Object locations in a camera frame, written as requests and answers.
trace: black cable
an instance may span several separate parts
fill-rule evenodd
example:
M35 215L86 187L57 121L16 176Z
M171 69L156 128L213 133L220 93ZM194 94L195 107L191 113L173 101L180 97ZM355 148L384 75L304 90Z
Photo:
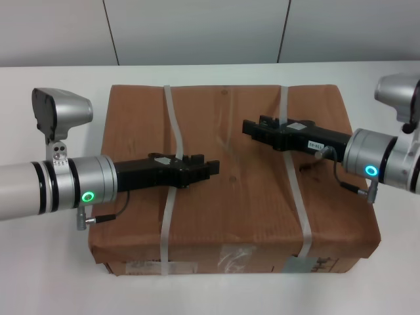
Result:
M333 152L333 157L334 157L334 167L333 167L334 177L337 180L337 182L339 182L339 184L341 185L342 182L341 182L341 180L339 180L339 177L337 175L337 161L338 161L337 151L335 151L335 148L333 146L328 146L328 148L331 150L331 152Z
M118 218L125 210L126 210L126 208L127 208L127 206L129 205L129 202L130 202L130 191L128 190L127 191L127 199L125 200L125 205L124 205L124 207L120 210L120 211L118 211L116 214L115 214L115 216Z
M333 166L333 172L334 172L334 177L337 180L337 182L340 184L341 187L350 190L351 192L354 192L355 194L358 194L360 187L357 187L355 185L351 185L347 182L342 182L338 175L337 175L337 151L335 151L335 148L332 146L328 146L328 148L331 150L331 152L333 153L333 157L334 157L334 166Z
M130 202L130 191L128 190L127 199L125 200L125 205L120 211L118 211L115 215L97 215L95 217L95 222L102 223L102 222L115 220L126 210L127 206L129 205L129 202Z

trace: plastic strap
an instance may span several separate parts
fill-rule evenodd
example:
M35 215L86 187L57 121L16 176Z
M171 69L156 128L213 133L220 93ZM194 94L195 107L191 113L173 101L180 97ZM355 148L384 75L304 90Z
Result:
M175 109L173 108L172 92L169 85L163 87L165 91L166 106L169 114L169 121L171 122L172 131L175 135L175 141L177 143L177 152L175 157L182 159L184 155L184 145L182 144L182 135L179 130L177 117L175 115ZM177 196L177 189L175 187L169 187L168 196L166 198L165 210L163 212L162 230L160 233L160 261L161 261L161 274L163 276L169 273L169 261L168 261L168 245L169 245L169 229L171 227L173 206L175 204L175 197Z
M287 123L287 95L289 88L282 86L282 94L280 96L280 116L279 123L280 125ZM298 257L306 257L308 255L310 246L312 245L312 231L310 230L308 215L306 213L305 205L303 203L303 198L301 194L301 189L299 188L299 183L297 182L295 165L291 157L291 152L284 152L284 163L287 170L287 175L289 177L290 188L293 194L293 199L295 200L297 215L299 217L299 222L302 228L303 234L303 245L302 249L297 255Z

